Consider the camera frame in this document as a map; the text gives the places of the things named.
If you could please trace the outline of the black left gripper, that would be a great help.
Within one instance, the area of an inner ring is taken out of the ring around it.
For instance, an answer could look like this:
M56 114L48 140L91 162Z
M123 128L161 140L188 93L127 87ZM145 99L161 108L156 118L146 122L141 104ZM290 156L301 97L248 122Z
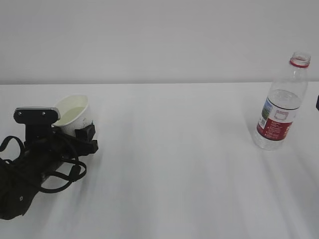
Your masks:
M64 163L80 166L81 156L94 154L98 150L98 142L93 139L95 133L95 126L90 124L76 129L75 137L58 133L37 140L25 152L25 165L39 174L54 172Z

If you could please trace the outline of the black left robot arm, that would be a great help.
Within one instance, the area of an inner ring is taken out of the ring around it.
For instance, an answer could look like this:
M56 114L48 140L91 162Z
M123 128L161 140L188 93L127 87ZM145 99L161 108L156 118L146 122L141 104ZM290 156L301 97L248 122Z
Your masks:
M20 148L16 159L0 160L0 218L23 216L37 193L54 194L82 179L87 166L81 156L94 154L98 142L93 124L75 131L75 136L53 127L45 137L22 142L7 136L0 145L4 151L11 140Z

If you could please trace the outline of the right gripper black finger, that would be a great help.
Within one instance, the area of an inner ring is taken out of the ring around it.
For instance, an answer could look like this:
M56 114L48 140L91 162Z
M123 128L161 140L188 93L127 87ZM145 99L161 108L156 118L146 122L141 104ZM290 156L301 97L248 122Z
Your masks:
M319 96L317 98L316 109L319 111Z

